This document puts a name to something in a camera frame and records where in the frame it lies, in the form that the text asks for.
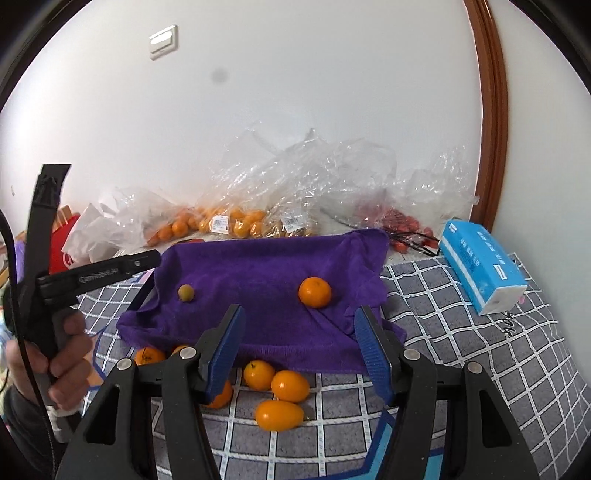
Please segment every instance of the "blue gripper pad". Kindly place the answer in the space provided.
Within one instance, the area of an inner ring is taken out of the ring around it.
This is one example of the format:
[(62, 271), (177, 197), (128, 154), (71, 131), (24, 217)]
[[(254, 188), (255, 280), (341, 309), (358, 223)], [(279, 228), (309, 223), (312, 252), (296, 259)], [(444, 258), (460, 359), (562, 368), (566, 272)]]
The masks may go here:
[(244, 337), (246, 330), (246, 314), (244, 309), (238, 307), (231, 319), (229, 321), (227, 318), (222, 319), (221, 324), (217, 328), (223, 329), (225, 322), (227, 322), (226, 331), (223, 333), (222, 339), (219, 341), (207, 369), (206, 394), (212, 401), (217, 395), (222, 393), (224, 383), (228, 379), (230, 369), (236, 359), (238, 347)]
[(386, 358), (376, 332), (361, 308), (355, 312), (355, 336), (375, 391), (384, 399), (386, 405), (390, 405), (395, 395), (391, 383), (392, 365)]

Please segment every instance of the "blue tissue package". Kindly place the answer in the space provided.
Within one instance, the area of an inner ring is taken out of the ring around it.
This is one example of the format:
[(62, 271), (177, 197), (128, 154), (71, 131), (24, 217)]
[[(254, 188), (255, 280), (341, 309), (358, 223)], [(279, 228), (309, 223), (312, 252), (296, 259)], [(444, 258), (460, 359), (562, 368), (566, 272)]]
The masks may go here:
[(478, 315), (511, 310), (525, 293), (523, 275), (482, 225), (449, 220), (439, 247)]

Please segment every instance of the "dark sleeve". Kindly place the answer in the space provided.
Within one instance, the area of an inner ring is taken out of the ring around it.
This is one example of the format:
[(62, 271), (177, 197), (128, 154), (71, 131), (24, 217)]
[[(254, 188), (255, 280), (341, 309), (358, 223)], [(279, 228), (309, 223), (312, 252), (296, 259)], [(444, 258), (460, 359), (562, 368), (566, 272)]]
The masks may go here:
[[(43, 478), (51, 479), (51, 450), (39, 407), (23, 397), (13, 386), (6, 392), (4, 413), (12, 438), (22, 454), (41, 472)], [(67, 444), (54, 444), (56, 462), (59, 465)]]

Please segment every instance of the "checkered tablecloth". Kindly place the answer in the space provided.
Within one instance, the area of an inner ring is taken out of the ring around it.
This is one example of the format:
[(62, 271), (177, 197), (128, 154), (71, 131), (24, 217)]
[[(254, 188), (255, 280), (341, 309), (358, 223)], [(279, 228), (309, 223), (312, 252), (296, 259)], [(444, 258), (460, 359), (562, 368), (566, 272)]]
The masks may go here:
[[(529, 286), (507, 314), (478, 316), (444, 258), (387, 265), (385, 317), (406, 329), (412, 346), (436, 363), (478, 361), (491, 375), (515, 416), (542, 480), (557, 479), (591, 431), (591, 390), (576, 370), (543, 292), (515, 258)], [(84, 296), (80, 309), (90, 332), (104, 329), (95, 361), (106, 374), (134, 350), (119, 339), (116, 322), (140, 288), (139, 278)], [(253, 392), (232, 373), (234, 396), (203, 418), (222, 479), (296, 479), (331, 475), (361, 466), (383, 402), (362, 375), (308, 375), (306, 420), (287, 432), (257, 428), (256, 405), (270, 393)], [(93, 397), (89, 393), (85, 408)], [(162, 406), (152, 399), (158, 474), (170, 478)], [(446, 403), (438, 402), (433, 447), (443, 445)]]

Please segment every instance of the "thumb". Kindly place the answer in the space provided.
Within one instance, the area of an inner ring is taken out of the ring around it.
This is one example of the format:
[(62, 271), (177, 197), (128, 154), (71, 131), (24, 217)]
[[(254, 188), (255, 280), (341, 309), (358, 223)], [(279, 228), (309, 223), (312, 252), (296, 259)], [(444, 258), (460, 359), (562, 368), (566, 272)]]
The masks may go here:
[[(49, 362), (45, 355), (32, 343), (25, 342), (25, 348), (27, 350), (27, 356), (33, 372), (36, 374), (43, 374), (47, 372)], [(8, 367), (13, 371), (25, 369), (25, 365), (22, 360), (21, 351), (18, 348), (18, 342), (16, 340), (9, 340), (6, 344), (6, 358), (8, 361)]]

